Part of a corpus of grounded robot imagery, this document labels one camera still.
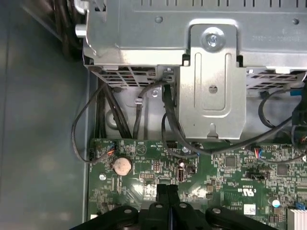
motherboard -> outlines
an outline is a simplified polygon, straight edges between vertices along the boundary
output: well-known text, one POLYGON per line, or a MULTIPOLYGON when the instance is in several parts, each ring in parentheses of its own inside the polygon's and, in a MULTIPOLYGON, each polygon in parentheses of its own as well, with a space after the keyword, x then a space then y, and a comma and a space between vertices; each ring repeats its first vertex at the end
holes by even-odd
MULTIPOLYGON (((198 145, 209 149, 228 144, 198 145)), ((191 154, 176 142, 168 146, 191 154)), ((160 141, 93 139, 91 157, 102 154, 107 157, 89 169, 88 219, 121 205, 140 209, 155 200, 157 184, 177 184, 180 200, 195 209, 223 206, 279 230, 287 229, 287 211, 307 209, 306 159, 277 165, 257 159, 291 159, 298 155, 291 145, 258 144, 180 159, 168 154, 160 141)))

metal bracket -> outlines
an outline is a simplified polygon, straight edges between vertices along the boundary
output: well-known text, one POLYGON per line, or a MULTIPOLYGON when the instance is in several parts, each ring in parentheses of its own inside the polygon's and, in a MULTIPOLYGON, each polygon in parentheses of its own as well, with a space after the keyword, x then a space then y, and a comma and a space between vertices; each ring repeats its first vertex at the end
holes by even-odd
POLYGON ((237 29, 190 30, 190 65, 180 67, 178 117, 187 138, 239 139, 246 122, 246 69, 236 62, 237 29))

wire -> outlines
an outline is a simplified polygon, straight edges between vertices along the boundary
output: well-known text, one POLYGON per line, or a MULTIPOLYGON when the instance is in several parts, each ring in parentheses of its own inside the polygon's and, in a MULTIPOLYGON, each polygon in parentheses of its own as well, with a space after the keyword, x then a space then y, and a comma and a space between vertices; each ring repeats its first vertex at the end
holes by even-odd
POLYGON ((77 149, 77 145, 76 145, 76 127, 77 127, 77 123, 80 119, 80 117, 82 116, 82 114, 85 112, 85 110, 88 108, 88 106, 91 104, 91 102, 95 101, 97 98, 97 95, 99 94, 100 91, 102 91, 102 89, 105 87, 106 85, 102 85, 100 86, 92 95, 92 97, 89 99, 89 101, 86 103, 85 107, 80 111, 80 113, 78 114, 78 116, 76 117, 76 119, 74 120, 72 127, 71 127, 71 142, 72 142, 72 148, 73 148, 73 152, 75 153, 75 155, 77 156, 77 158, 81 161, 83 161, 84 163, 87 164, 95 164, 97 162, 99 162, 101 159, 107 157, 107 154, 102 154, 99 158, 96 158, 94 160, 91 161, 87 161, 85 160, 79 153, 78 149, 77 149))
POLYGON ((190 155, 181 155, 178 154, 174 151, 172 151, 168 146, 165 138, 165 133, 166 133, 166 128, 165 128, 165 119, 166 119, 166 114, 162 117, 162 124, 161 124, 161 131, 162 131, 162 144, 164 149, 168 152, 168 154, 173 155, 175 157, 179 158, 194 158, 197 157, 198 155, 196 153, 190 154, 190 155))
POLYGON ((263 111, 263 108, 264 108, 264 104, 266 103, 266 101, 268 99, 270 99, 273 95, 275 94, 280 94, 280 93, 285 93, 285 92, 291 92, 291 91, 296 91, 298 89, 288 89, 288 90, 277 90, 271 94, 269 94, 267 97, 265 97, 261 103, 259 104, 259 107, 258 107, 258 115, 259 115, 259 118, 260 118, 260 121, 268 128, 274 128, 275 125, 273 125, 264 115, 264 111, 263 111))
POLYGON ((63 33, 67 35, 69 43, 76 49, 82 49, 83 44, 80 43, 75 33, 75 26, 70 17, 67 0, 55 0, 56 10, 59 11, 62 25, 64 27, 63 33))
POLYGON ((302 150, 300 150, 299 147, 297 146, 296 142, 294 141, 295 129, 296 129, 296 126, 292 126, 292 128, 291 128, 291 143, 292 143, 293 149, 295 151, 298 151, 299 153, 301 153, 301 155, 294 157, 292 159, 286 160, 286 161, 268 161, 268 160, 265 160, 263 158, 259 158, 259 160, 264 162, 264 163, 268 163, 268 164, 288 164, 288 163, 292 163, 292 162, 295 162, 297 160, 300 160, 304 156, 306 156, 306 153, 304 153, 302 150))
POLYGON ((164 86, 164 103, 165 103, 165 111, 166 111, 166 115, 167 115, 167 119, 169 122, 169 125, 174 133, 174 135, 176 136, 178 142, 185 146, 186 148, 188 148, 189 150, 193 151, 193 152, 197 152, 199 154, 203 154, 203 155, 212 155, 212 154, 219 154, 219 153, 224 153, 224 152, 228 152, 228 151, 233 151, 239 148, 243 148, 245 146, 251 145, 255 142, 261 142, 265 139, 267 139, 269 136, 279 132, 280 130, 282 130, 286 125, 288 125, 291 122, 291 117, 286 119, 285 121, 281 122, 278 126, 276 126, 275 128, 272 128, 271 130, 258 135, 256 137, 253 137, 251 139, 230 145, 229 147, 223 147, 223 148, 217 148, 217 149, 199 149, 196 148, 195 146, 192 146, 191 144, 189 144, 186 139, 183 137, 183 135, 180 133, 180 130, 178 128, 178 121, 175 115, 175 111, 174 111, 174 106, 173 106, 173 102, 172 102, 172 94, 171 94, 171 89, 169 85, 165 85, 164 86))
MULTIPOLYGON (((169 82, 161 80, 161 81, 157 81, 154 84, 148 85, 140 92, 138 98, 143 98, 144 95, 148 91, 153 90, 159 86, 166 85, 166 84, 169 84, 169 82)), ((135 118, 135 123, 133 127, 133 139, 138 139, 141 117, 142 117, 142 104, 137 104, 136 105, 136 118, 135 118)))
POLYGON ((106 95, 103 91, 100 91, 98 95, 98 105, 97 109, 99 111, 98 113, 98 121, 99 121, 99 131, 100 131, 100 137, 106 138, 106 95))
POLYGON ((112 111, 114 120, 116 122, 117 128, 120 132, 120 135, 122 138, 127 138, 127 139, 131 139, 131 133, 129 131, 129 127, 126 121, 126 118, 118 104, 118 102, 116 101, 111 87, 109 87, 104 81, 102 82, 102 85, 105 85, 106 89, 105 89, 105 95, 106 95, 106 99, 110 105, 110 109, 112 111))

mounting hole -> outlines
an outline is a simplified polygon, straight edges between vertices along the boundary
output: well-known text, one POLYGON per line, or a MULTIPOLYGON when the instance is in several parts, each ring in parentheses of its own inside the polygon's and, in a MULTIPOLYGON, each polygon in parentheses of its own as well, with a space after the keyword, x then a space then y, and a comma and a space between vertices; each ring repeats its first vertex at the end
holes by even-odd
POLYGON ((154 19, 154 21, 155 21, 155 23, 160 24, 161 22, 163 22, 163 17, 157 16, 157 17, 154 19))
POLYGON ((294 18, 292 20, 292 22, 293 22, 294 25, 298 25, 299 24, 299 20, 297 18, 294 18))
POLYGON ((217 87, 216 85, 211 85, 209 87, 209 93, 215 94, 217 92, 217 87))

electronic component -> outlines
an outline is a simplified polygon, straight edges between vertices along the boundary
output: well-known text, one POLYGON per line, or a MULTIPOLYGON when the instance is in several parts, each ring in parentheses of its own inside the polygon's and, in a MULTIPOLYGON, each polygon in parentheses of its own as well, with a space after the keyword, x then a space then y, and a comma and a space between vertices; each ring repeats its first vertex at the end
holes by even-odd
POLYGON ((288 175, 288 165, 286 164, 278 164, 277 165, 277 173, 278 176, 286 176, 288 175))
POLYGON ((177 148, 177 142, 175 142, 175 141, 167 141, 166 144, 170 149, 176 149, 177 148))
POLYGON ((140 179, 154 179, 153 173, 140 173, 140 179))
POLYGON ((281 207, 275 207, 274 208, 274 214, 279 215, 282 214, 283 209, 281 207))
POLYGON ((307 211, 288 209, 287 230, 307 230, 307 211))
POLYGON ((208 193, 213 193, 213 185, 211 185, 211 184, 207 185, 207 192, 208 193))
POLYGON ((160 162, 159 161, 154 161, 153 163, 153 171, 155 173, 159 173, 160 172, 160 162))
POLYGON ((269 216, 269 222, 274 223, 274 216, 269 216))
POLYGON ((186 166, 186 164, 184 163, 184 161, 182 159, 179 159, 178 160, 178 165, 181 167, 181 168, 184 168, 186 166))
POLYGON ((183 168, 181 167, 177 167, 177 179, 179 182, 184 181, 184 171, 183 171, 183 168))
POLYGON ((225 158, 225 166, 230 167, 230 168, 235 168, 236 158, 235 157, 226 157, 225 158))
POLYGON ((196 173, 196 167, 194 165, 187 165, 187 174, 193 175, 196 173))
POLYGON ((243 205, 244 215, 256 215, 256 205, 255 204, 244 204, 243 205))
POLYGON ((273 200, 272 201, 272 206, 273 207, 279 207, 280 206, 280 201, 279 200, 273 200))
POLYGON ((246 171, 246 177, 252 180, 266 180, 270 177, 270 172, 246 171))
POLYGON ((131 160, 126 157, 119 157, 113 163, 113 170, 119 176, 126 176, 132 169, 131 160))
POLYGON ((207 193, 206 194, 207 199, 213 199, 213 194, 212 193, 207 193))
POLYGON ((306 206, 302 203, 296 202, 295 207, 299 210, 306 210, 306 206))

